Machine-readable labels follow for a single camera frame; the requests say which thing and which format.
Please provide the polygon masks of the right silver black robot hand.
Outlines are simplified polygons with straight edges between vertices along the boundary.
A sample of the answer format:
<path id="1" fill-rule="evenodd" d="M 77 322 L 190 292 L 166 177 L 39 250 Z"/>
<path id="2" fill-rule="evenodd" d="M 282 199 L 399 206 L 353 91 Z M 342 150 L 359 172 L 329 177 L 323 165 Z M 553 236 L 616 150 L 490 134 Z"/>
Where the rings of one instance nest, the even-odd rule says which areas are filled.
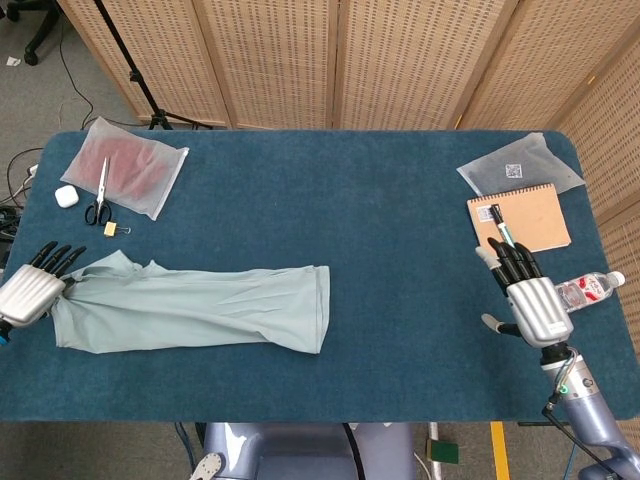
<path id="1" fill-rule="evenodd" d="M 554 284 L 542 274 L 532 253 L 520 243 L 511 246 L 491 238 L 489 244 L 493 252 L 478 246 L 475 253 L 493 275 L 515 321 L 501 322 L 485 313 L 483 323 L 498 334 L 520 337 L 538 349 L 568 340 L 573 324 Z"/>

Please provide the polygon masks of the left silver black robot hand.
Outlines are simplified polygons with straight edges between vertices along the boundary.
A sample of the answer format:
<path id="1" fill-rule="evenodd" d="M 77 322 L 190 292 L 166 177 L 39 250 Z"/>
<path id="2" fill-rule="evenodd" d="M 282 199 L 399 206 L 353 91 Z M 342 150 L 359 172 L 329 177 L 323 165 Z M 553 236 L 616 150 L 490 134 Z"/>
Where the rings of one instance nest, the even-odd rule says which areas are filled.
<path id="1" fill-rule="evenodd" d="M 1 286 L 1 326 L 24 328 L 39 320 L 69 286 L 63 277 L 85 251 L 46 243 Z"/>

